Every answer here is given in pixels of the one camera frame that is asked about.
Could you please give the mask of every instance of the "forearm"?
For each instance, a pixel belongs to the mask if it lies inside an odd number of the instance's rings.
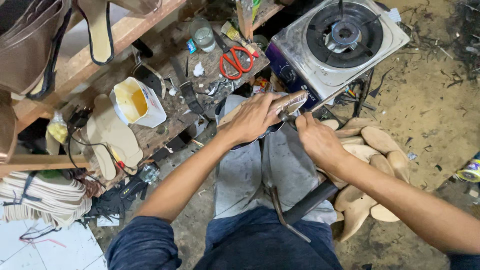
[[[480,254],[480,221],[462,210],[354,156],[343,160],[332,173],[385,206],[442,252]]]
[[[136,216],[155,216],[172,222],[185,208],[209,173],[234,146],[223,132],[174,169],[140,206]]]

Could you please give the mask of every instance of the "stove knob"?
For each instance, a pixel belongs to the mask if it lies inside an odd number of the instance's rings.
[[[280,79],[282,79],[284,83],[289,84],[297,79],[297,73],[291,66],[285,66],[282,68],[282,71],[280,71]]]

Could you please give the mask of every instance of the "white tile floor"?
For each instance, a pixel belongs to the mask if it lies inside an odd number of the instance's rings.
[[[0,206],[0,217],[3,207]],[[90,228],[75,222],[27,244],[18,238],[34,221],[0,221],[0,270],[106,270],[107,263]],[[47,227],[37,222],[37,229]]]

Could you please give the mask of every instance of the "stove body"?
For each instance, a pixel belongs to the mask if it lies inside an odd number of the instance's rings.
[[[408,41],[371,0],[325,0],[276,34],[265,54],[289,92],[308,91],[303,108],[312,110]]]

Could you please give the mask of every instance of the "knife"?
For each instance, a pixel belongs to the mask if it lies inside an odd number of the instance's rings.
[[[175,56],[172,56],[170,57],[170,63],[173,66],[173,70],[177,74],[180,82],[179,88],[183,98],[187,102],[188,108],[190,108],[194,113],[203,114],[204,110],[200,106],[200,103],[198,103],[197,97],[195,96],[193,84],[187,80],[187,77],[185,77],[185,72],[183,71],[179,60]]]

